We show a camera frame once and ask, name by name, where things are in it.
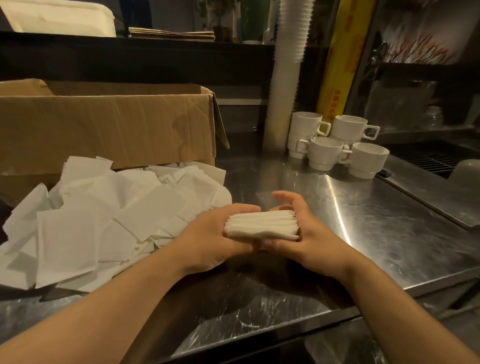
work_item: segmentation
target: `stainless steel counter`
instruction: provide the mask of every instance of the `stainless steel counter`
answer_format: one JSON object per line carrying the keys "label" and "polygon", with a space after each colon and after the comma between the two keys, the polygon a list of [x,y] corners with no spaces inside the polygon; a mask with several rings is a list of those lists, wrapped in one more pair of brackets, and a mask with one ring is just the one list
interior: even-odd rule
{"label": "stainless steel counter", "polygon": [[[291,158],[229,158],[216,164],[228,171],[225,186],[234,202],[268,209],[278,204],[270,195],[273,190],[302,194],[316,216],[413,296],[480,274],[478,239],[380,179],[357,179],[343,166],[317,172]],[[40,303],[38,297],[3,298],[0,341],[75,299]],[[124,363],[180,360],[228,348],[230,352],[216,352],[219,361],[233,355],[235,342],[248,342],[255,350],[260,341],[275,343],[356,315],[348,294],[332,279],[260,252],[176,285]]]}

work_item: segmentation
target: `stacked mugs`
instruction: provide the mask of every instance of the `stacked mugs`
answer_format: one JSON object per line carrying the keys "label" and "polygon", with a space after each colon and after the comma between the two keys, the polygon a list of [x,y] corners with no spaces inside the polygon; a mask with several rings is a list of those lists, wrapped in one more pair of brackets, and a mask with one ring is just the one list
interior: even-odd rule
{"label": "stacked mugs", "polygon": [[[315,170],[328,171],[336,164],[348,164],[348,172],[359,178],[372,179],[384,167],[390,151],[382,146],[361,143],[362,138],[374,140],[380,127],[367,125],[358,116],[339,115],[333,124],[322,121],[313,112],[294,112],[288,136],[288,152],[294,158],[307,158]],[[326,125],[321,132],[320,126]],[[375,130],[368,136],[367,129]]]}

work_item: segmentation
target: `stack of disposable cups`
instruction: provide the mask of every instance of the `stack of disposable cups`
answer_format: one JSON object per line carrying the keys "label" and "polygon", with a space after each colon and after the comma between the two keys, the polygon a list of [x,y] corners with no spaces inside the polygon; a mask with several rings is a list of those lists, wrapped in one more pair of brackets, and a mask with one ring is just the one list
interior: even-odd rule
{"label": "stack of disposable cups", "polygon": [[284,152],[314,0],[281,0],[263,148]]}

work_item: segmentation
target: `stack of paper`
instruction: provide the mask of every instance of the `stack of paper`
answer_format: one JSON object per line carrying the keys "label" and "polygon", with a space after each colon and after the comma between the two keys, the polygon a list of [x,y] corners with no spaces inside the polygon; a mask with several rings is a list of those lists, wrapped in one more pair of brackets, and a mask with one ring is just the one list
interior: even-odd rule
{"label": "stack of paper", "polygon": [[40,184],[13,210],[3,225],[0,285],[91,292],[202,211],[232,203],[219,168],[188,162],[114,172],[112,163],[70,157],[54,188]]}
{"label": "stack of paper", "polygon": [[148,29],[148,28],[135,28],[129,27],[131,38],[158,38],[158,39],[174,39],[174,40],[193,40],[201,42],[213,42],[215,41],[215,35],[212,31],[204,32],[187,32],[187,33],[175,33],[167,30]]}
{"label": "stack of paper", "polygon": [[225,223],[224,233],[229,238],[280,238],[297,240],[299,229],[295,211],[267,211],[236,214]]}

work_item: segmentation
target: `right hand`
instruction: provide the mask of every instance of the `right hand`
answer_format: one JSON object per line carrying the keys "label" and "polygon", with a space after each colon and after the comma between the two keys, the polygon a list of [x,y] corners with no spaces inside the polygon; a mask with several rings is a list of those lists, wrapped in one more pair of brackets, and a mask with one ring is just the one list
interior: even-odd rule
{"label": "right hand", "polygon": [[287,201],[272,210],[294,210],[299,223],[300,241],[275,239],[264,242],[264,248],[274,254],[295,260],[305,268],[343,282],[348,279],[356,261],[364,257],[319,219],[312,215],[303,197],[294,192],[274,191],[277,200]]}

